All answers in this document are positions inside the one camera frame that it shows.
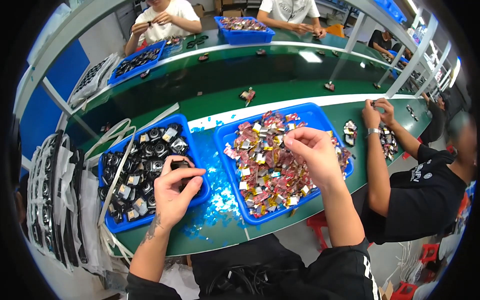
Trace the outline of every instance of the blue bin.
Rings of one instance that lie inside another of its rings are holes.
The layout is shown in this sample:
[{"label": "blue bin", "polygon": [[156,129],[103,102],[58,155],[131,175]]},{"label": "blue bin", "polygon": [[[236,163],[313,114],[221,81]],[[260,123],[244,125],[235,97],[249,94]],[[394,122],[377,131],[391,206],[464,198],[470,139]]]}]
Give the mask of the blue bin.
[{"label": "blue bin", "polygon": [[374,0],[383,10],[389,14],[395,22],[401,24],[405,22],[407,18],[402,13],[398,5],[393,2],[393,0]]},{"label": "blue bin", "polygon": [[[157,123],[155,123],[151,126],[148,126],[145,129],[137,131],[137,133],[135,134],[135,139],[138,140],[140,134],[142,134],[144,132],[147,132],[154,127],[167,127],[170,123],[178,123],[178,124],[181,124],[183,126],[183,131],[181,132],[180,135],[187,138],[187,143],[188,143],[188,146],[189,146],[187,154],[190,157],[193,158],[193,163],[195,164],[195,166],[197,168],[204,168],[204,166],[202,164],[202,160],[200,159],[200,156],[198,155],[198,151],[196,149],[195,142],[193,141],[192,134],[190,133],[190,129],[188,128],[187,118],[185,118],[184,115],[181,115],[181,114],[171,115],[171,116],[169,116],[165,119],[162,119],[162,120],[158,121]],[[115,151],[123,152],[123,148],[125,147],[125,145],[127,143],[130,142],[130,139],[131,139],[130,137],[127,137],[127,138],[123,139],[118,144],[110,147],[110,149],[108,149],[104,153],[106,154],[108,152],[115,152]],[[98,161],[98,173],[99,174],[103,174],[102,156],[100,157],[100,159]],[[207,174],[205,173],[202,177],[203,177],[204,181],[202,183],[202,189],[200,190],[200,194],[198,196],[194,197],[190,201],[190,204],[188,205],[188,207],[197,206],[197,205],[205,202],[206,200],[210,199],[210,183],[208,182]],[[100,187],[103,187],[105,185],[101,178],[99,178],[98,185]],[[134,222],[127,222],[127,217],[126,217],[125,214],[123,214],[123,222],[117,224],[117,223],[115,223],[115,221],[113,220],[113,218],[109,214],[106,214],[105,215],[105,224],[107,225],[107,228],[112,233],[117,233],[117,232],[121,232],[121,231],[128,230],[128,229],[131,229],[131,228],[135,228],[135,227],[143,225],[143,224],[148,224],[148,223],[152,222],[152,219],[153,219],[154,216],[155,215],[148,215],[148,216],[146,216],[142,219],[136,220]]]},{"label": "blue bin", "polygon": [[180,43],[178,45],[165,46],[163,48],[163,53],[162,53],[161,59],[165,59],[165,58],[169,57],[170,55],[180,53],[180,52],[182,52],[182,50],[183,50],[183,39],[180,40]]},{"label": "blue bin", "polygon": [[[167,41],[160,41],[158,43],[147,46],[147,47],[143,48],[142,50],[140,50],[138,52],[135,52],[132,55],[127,56],[126,58],[122,59],[122,61],[115,68],[115,70],[113,70],[112,75],[111,75],[110,79],[108,80],[108,84],[117,84],[117,83],[119,83],[119,82],[121,82],[121,81],[123,81],[127,78],[130,78],[131,76],[141,74],[141,73],[147,71],[148,69],[150,69],[151,67],[155,66],[156,63],[160,60],[160,57],[162,56],[163,48],[165,47],[166,43],[167,43]],[[130,71],[120,75],[119,77],[115,78],[115,73],[117,72],[117,68],[121,65],[121,63],[124,60],[132,60],[134,57],[139,56],[140,54],[142,54],[144,52],[147,52],[148,50],[157,49],[157,48],[160,48],[160,52],[158,53],[156,60],[149,61],[148,63],[146,63],[144,65],[141,65],[139,67],[136,67],[135,69],[130,70]]]},{"label": "blue bin", "polygon": [[[393,51],[393,50],[389,50],[388,52],[392,53],[394,56],[396,56],[398,53]],[[404,61],[404,62],[408,62],[408,60],[404,57],[400,57],[400,61]],[[393,79],[397,79],[398,78],[398,74],[396,72],[395,69],[392,69],[392,76],[393,76]]]},{"label": "blue bin", "polygon": [[[266,31],[256,31],[256,30],[227,30],[223,27],[223,24],[220,20],[224,17],[214,17],[215,22],[218,25],[218,29],[223,34],[225,39],[230,45],[249,45],[249,44],[259,44],[259,43],[270,43],[275,31],[268,28]],[[256,20],[253,17],[243,17],[246,20]]]},{"label": "blue bin", "polygon": [[[337,138],[338,142],[340,143],[341,146],[344,146],[343,144],[343,139],[338,135],[338,133],[335,131],[332,123],[328,120],[327,116],[323,112],[323,110],[316,104],[314,103],[305,103],[305,104],[300,104],[300,105],[295,105],[291,106],[288,108],[283,108],[279,109],[278,112],[280,112],[282,115],[287,115],[291,113],[297,113],[298,116],[300,117],[301,121],[307,122],[308,127],[323,130],[323,131],[333,131],[334,136]],[[285,207],[282,207],[281,209],[277,209],[274,212],[269,212],[268,214],[260,217],[260,218],[255,218],[254,216],[249,214],[249,209],[247,205],[245,204],[245,199],[240,193],[239,190],[239,179],[237,177],[237,166],[236,166],[236,161],[234,159],[231,159],[228,157],[226,154],[223,153],[223,150],[225,149],[225,144],[229,143],[230,145],[233,145],[233,141],[237,137],[237,134],[235,133],[236,130],[238,130],[238,126],[244,122],[253,122],[255,120],[261,119],[262,114],[252,116],[249,118],[245,118],[239,121],[235,121],[232,123],[224,124],[222,126],[219,126],[216,128],[214,132],[214,141],[215,145],[217,147],[218,153],[220,155],[220,160],[222,161],[223,166],[225,167],[225,170],[227,171],[227,176],[228,180],[230,181],[232,185],[232,191],[237,199],[238,205],[239,205],[239,210],[240,213],[243,216],[243,219],[252,225],[259,225],[264,222],[267,222],[271,219],[274,219],[280,215],[283,215],[289,211],[291,211],[293,208],[298,207],[299,205],[302,205],[309,200],[317,197],[320,195],[320,190],[316,189],[315,191],[311,192],[310,194],[301,197],[299,200],[299,203],[294,206],[290,206],[290,208],[286,209]],[[345,169],[346,172],[346,177],[350,176],[353,173],[353,161],[351,158],[348,159],[348,165],[347,168]]]}]

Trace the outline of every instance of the person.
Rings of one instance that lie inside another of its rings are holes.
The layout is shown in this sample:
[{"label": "person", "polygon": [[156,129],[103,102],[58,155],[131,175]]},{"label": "person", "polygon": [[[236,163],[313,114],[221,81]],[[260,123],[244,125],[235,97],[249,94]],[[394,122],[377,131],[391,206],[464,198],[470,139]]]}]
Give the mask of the person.
[{"label": "person", "polygon": [[[312,18],[312,25],[302,23],[306,16]],[[320,14],[314,0],[263,0],[257,20],[269,27],[295,31],[299,35],[313,32],[317,38],[327,34],[320,25]]]},{"label": "person", "polygon": [[448,92],[440,93],[437,103],[430,101],[425,92],[421,96],[427,102],[428,110],[432,113],[432,121],[428,124],[425,131],[420,135],[422,144],[428,147],[429,143],[440,139],[444,133],[445,122],[448,117],[449,97]]},{"label": "person", "polygon": [[144,41],[148,45],[168,36],[187,36],[202,32],[200,18],[187,0],[149,0],[150,7],[132,26],[125,55],[133,54]]},{"label": "person", "polygon": [[[192,270],[200,287],[199,298],[258,299],[264,294],[282,299],[380,299],[371,273],[368,243],[330,136],[302,127],[289,131],[284,143],[298,162],[306,162],[313,183],[322,193],[332,248],[322,251],[308,268],[300,256],[285,249],[273,234],[237,246],[193,254]],[[205,173],[205,169],[194,168],[190,161],[192,168],[171,171],[171,161],[182,159],[187,158],[168,157],[161,176],[155,180],[156,215],[130,265],[126,287],[129,300],[180,298],[174,289],[160,284],[159,280],[170,231],[185,214],[202,184],[200,176]],[[187,177],[193,179],[179,193],[174,187]],[[245,271],[253,268],[256,271]],[[267,275],[268,288],[257,292],[256,282]],[[245,288],[237,287],[234,277],[243,278]]]},{"label": "person", "polygon": [[[400,52],[400,49],[402,48],[402,44],[401,43],[396,43],[395,45],[393,45],[392,47],[392,51],[395,51],[396,53]],[[412,56],[413,56],[413,53],[408,49],[408,48],[405,48],[405,50],[403,50],[403,57],[410,61],[410,59],[412,59]],[[404,66],[408,65],[408,62],[406,61],[400,61]]]},{"label": "person", "polygon": [[[384,98],[365,101],[362,111],[368,128],[368,184],[352,195],[369,242],[383,244],[416,240],[443,232],[455,221],[465,188],[476,174],[477,129],[468,113],[451,133],[458,155],[431,149],[413,137],[394,118]],[[380,121],[395,133],[405,151],[419,165],[388,178],[379,134]]]},{"label": "person", "polygon": [[392,53],[388,52],[392,48],[393,35],[389,31],[381,32],[376,29],[373,31],[372,37],[368,42],[368,46],[377,50],[380,53],[386,54],[389,58],[394,59]]}]

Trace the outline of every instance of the cardboard box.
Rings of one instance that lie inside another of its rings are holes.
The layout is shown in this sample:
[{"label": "cardboard box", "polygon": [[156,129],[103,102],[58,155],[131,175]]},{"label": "cardboard box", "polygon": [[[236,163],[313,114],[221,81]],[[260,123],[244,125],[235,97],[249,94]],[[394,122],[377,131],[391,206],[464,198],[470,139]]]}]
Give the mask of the cardboard box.
[{"label": "cardboard box", "polygon": [[354,18],[352,16],[348,16],[347,18],[347,24],[350,24],[352,26],[355,26],[355,23],[357,22],[357,18]]},{"label": "cardboard box", "polygon": [[203,5],[197,3],[195,5],[192,5],[192,7],[193,7],[193,11],[197,14],[199,18],[204,17],[205,9]]},{"label": "cardboard box", "polygon": [[224,17],[243,17],[243,11],[242,10],[224,11],[223,16]]},{"label": "cardboard box", "polygon": [[378,287],[378,290],[380,291],[380,296],[382,296],[382,300],[390,300],[393,294],[392,282],[391,281],[388,282],[386,291],[384,291],[383,288],[381,287]]},{"label": "cardboard box", "polygon": [[[223,4],[233,4],[233,0],[223,0]],[[222,1],[221,0],[215,0],[215,13],[220,15],[222,11]]]}]

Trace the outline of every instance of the fluorescent light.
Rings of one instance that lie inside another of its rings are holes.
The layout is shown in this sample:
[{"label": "fluorescent light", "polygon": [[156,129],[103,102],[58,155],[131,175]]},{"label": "fluorescent light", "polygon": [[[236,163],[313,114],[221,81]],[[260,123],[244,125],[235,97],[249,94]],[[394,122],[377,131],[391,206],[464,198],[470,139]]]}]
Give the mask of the fluorescent light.
[{"label": "fluorescent light", "polygon": [[452,77],[452,81],[450,82],[449,87],[452,87],[453,84],[455,83],[456,77],[458,76],[458,72],[460,72],[460,67],[461,67],[460,58],[457,57],[456,58],[455,70],[453,71],[453,77]]},{"label": "fluorescent light", "polygon": [[318,55],[315,55],[314,53],[309,51],[299,51],[299,55],[302,56],[307,62],[323,62],[323,60],[319,58]]},{"label": "fluorescent light", "polygon": [[437,55],[438,50],[435,48],[435,45],[433,44],[432,40],[430,40],[430,46],[432,47],[432,52],[433,52],[432,57],[435,59],[435,62],[438,64],[438,55]]},{"label": "fluorescent light", "polygon": [[415,6],[415,3],[413,3],[413,0],[407,0],[407,2],[410,4],[410,7],[413,9],[413,12],[415,14],[419,13],[419,9]]}]

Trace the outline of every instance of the shelf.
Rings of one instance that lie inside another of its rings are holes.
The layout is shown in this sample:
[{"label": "shelf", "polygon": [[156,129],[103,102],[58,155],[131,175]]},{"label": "shelf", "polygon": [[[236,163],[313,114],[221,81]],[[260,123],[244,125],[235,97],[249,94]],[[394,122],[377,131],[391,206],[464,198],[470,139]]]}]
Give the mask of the shelf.
[{"label": "shelf", "polygon": [[27,80],[18,89],[17,117],[22,118],[30,96],[60,53],[90,27],[127,2],[130,0],[86,0],[70,13],[38,51],[35,61],[25,73]]},{"label": "shelf", "polygon": [[[399,42],[401,42],[405,47],[410,49],[410,51],[415,52],[417,50],[417,45],[413,41],[413,38],[407,34],[405,29],[403,29],[400,24],[394,21],[394,19],[388,15],[377,3],[373,0],[349,0],[348,1],[353,7],[359,9],[361,12],[364,12],[367,16],[374,19],[378,24],[382,25],[385,29],[390,31]],[[420,59],[420,64],[431,73],[429,65],[427,64],[426,59]]]}]

